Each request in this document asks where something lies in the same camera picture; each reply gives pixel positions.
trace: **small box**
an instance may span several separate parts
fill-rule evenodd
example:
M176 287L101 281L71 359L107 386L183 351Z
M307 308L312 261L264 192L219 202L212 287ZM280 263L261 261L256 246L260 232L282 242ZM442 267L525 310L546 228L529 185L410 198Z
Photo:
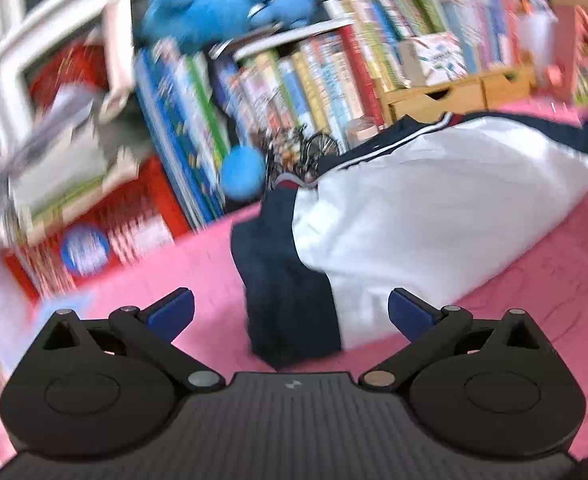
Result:
M415 86L431 86L468 75L456 36L438 32L400 43L405 76Z

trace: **cloth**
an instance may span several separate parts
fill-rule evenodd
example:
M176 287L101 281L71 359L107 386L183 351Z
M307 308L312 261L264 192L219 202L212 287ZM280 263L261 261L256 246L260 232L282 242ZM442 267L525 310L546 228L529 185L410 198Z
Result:
M588 126L404 118L329 166L232 232L251 349L274 368L395 333L398 286L440 307L501 272L587 193Z

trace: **black object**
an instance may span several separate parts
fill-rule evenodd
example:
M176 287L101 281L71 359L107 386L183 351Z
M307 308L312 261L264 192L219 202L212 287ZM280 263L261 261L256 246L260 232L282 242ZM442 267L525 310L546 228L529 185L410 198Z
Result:
M193 318L187 289L108 320L59 310L0 399L22 450L0 480L558 480L572 470L585 399L525 311L473 320L403 289L389 311L412 343L358 385L346 372L240 372L225 387L170 344Z

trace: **metal screw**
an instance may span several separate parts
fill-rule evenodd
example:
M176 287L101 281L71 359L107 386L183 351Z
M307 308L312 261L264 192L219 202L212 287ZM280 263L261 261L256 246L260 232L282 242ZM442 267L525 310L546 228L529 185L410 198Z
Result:
M214 384L218 383L220 380L220 376L216 372L211 372L209 370L199 370L197 372L192 372L187 381L192 386L196 386L197 388L208 388L210 386L214 386Z
M373 372L367 372L363 377L363 380L369 384L369 386L374 386L375 388L384 388L390 384L394 384L396 377L392 372L386 372L385 370L374 370Z

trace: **red book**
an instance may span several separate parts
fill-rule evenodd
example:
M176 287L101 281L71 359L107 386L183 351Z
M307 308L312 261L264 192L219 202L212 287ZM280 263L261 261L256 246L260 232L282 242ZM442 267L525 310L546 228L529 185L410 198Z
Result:
M366 116L374 120L376 126L385 126L380 102L376 97L374 82L365 65L365 59L360 51L359 40L357 40L356 34L354 34L354 29L351 25L345 25L338 32L341 35L343 48L347 55L347 60L349 60L351 71L354 73L354 79L356 79L356 87L359 89L363 111Z
M512 48L512 64L520 64L518 0L501 0L505 11L505 28Z

